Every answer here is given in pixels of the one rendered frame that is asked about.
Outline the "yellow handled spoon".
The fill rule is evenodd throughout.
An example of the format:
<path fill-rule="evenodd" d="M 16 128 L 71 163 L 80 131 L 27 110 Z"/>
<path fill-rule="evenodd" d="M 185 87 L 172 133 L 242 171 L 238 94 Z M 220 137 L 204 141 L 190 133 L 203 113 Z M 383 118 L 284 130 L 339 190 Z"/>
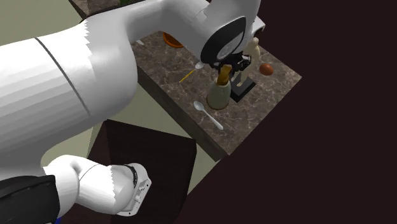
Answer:
<path fill-rule="evenodd" d="M 196 63 L 195 67 L 193 70 L 191 70 L 186 76 L 184 76 L 179 83 L 183 82 L 185 79 L 187 79 L 191 74 L 193 74 L 196 70 L 198 69 L 202 69 L 204 67 L 204 63 L 203 62 L 198 62 Z"/>

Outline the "beige vase with brown neck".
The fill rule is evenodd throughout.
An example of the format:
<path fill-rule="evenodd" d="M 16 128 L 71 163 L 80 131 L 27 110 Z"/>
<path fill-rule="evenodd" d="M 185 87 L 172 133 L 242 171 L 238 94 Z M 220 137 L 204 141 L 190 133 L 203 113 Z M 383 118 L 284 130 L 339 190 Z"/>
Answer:
<path fill-rule="evenodd" d="M 231 72 L 231 65 L 223 65 L 218 73 L 218 77 L 211 83 L 206 97 L 207 104 L 210 108 L 221 110 L 228 106 L 231 94 L 231 84 L 229 80 Z"/>

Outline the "white spoon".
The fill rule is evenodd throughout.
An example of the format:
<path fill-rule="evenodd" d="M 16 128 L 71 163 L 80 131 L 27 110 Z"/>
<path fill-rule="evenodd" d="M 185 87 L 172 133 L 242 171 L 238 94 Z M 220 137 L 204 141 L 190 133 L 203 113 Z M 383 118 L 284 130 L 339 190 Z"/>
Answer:
<path fill-rule="evenodd" d="M 215 126 L 217 126 L 219 130 L 223 130 L 223 126 L 205 110 L 204 105 L 201 102 L 194 101 L 193 106 L 196 110 L 202 111 L 205 115 L 207 115 L 212 123 L 215 124 Z"/>

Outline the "cream figure on black base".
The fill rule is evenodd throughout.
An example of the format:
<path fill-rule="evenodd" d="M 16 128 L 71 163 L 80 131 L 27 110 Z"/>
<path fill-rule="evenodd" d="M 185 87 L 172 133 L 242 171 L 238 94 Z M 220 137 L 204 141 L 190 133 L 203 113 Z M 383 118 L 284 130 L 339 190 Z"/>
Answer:
<path fill-rule="evenodd" d="M 230 78 L 231 95 L 230 97 L 239 102 L 254 86 L 254 81 L 248 78 L 248 75 L 255 70 L 260 58 L 259 39 L 254 37 L 244 49 L 243 54 L 251 57 L 251 63 L 243 71 L 236 72 Z"/>

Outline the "orange bowl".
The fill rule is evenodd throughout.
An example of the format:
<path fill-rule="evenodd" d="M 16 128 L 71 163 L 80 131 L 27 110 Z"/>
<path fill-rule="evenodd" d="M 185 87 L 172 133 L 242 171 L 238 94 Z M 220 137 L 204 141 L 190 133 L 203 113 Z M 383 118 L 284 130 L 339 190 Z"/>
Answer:
<path fill-rule="evenodd" d="M 175 39 L 170 34 L 167 34 L 166 32 L 163 33 L 163 39 L 167 45 L 169 45 L 173 48 L 183 48 L 184 47 L 183 44 L 181 44 L 177 39 Z"/>

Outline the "reddish brown ball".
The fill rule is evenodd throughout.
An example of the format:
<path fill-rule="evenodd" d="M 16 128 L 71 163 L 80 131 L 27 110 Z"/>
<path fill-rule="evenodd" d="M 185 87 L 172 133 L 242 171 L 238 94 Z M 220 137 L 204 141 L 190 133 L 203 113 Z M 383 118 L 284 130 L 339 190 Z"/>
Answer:
<path fill-rule="evenodd" d="M 262 64 L 259 67 L 259 71 L 262 75 L 265 75 L 265 76 L 270 76 L 274 73 L 274 69 L 272 68 L 272 66 L 270 64 L 266 64 L 266 63 Z"/>

